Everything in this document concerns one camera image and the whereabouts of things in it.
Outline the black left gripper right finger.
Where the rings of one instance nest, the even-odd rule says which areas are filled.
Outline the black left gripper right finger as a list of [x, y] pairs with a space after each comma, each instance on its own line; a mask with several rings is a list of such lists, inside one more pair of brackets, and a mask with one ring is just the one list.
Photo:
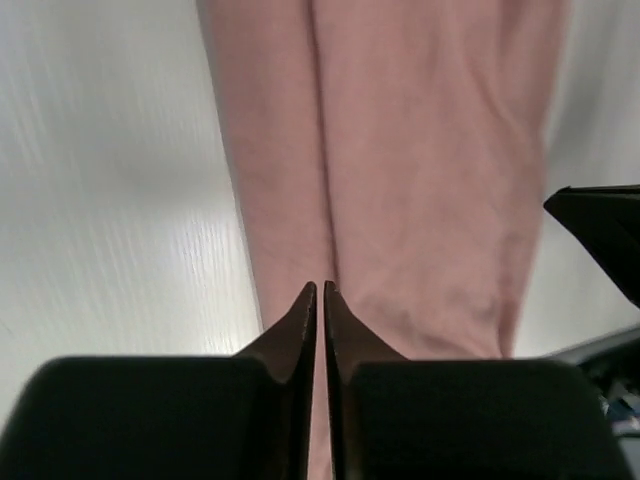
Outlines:
[[364, 441], [353, 377], [364, 364], [405, 357], [353, 314], [332, 281], [324, 283], [323, 308], [333, 477], [363, 479]]

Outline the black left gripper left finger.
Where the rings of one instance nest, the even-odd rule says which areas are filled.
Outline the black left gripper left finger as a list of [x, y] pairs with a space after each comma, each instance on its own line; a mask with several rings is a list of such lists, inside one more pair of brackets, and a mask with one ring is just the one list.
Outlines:
[[241, 479], [305, 479], [317, 343], [317, 286], [304, 285], [289, 311], [235, 355], [263, 372], [251, 405]]

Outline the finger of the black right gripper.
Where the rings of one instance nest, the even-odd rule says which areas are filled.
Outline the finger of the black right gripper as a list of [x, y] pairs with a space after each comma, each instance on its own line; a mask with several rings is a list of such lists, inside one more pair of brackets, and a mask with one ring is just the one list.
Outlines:
[[544, 209], [585, 248], [619, 291], [639, 304], [639, 187], [565, 187]]

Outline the dusty pink graphic t-shirt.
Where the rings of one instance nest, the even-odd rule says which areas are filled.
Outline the dusty pink graphic t-shirt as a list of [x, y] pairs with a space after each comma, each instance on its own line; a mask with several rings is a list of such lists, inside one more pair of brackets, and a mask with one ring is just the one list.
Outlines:
[[505, 358], [564, 1], [206, 1], [260, 318], [334, 281], [416, 359]]

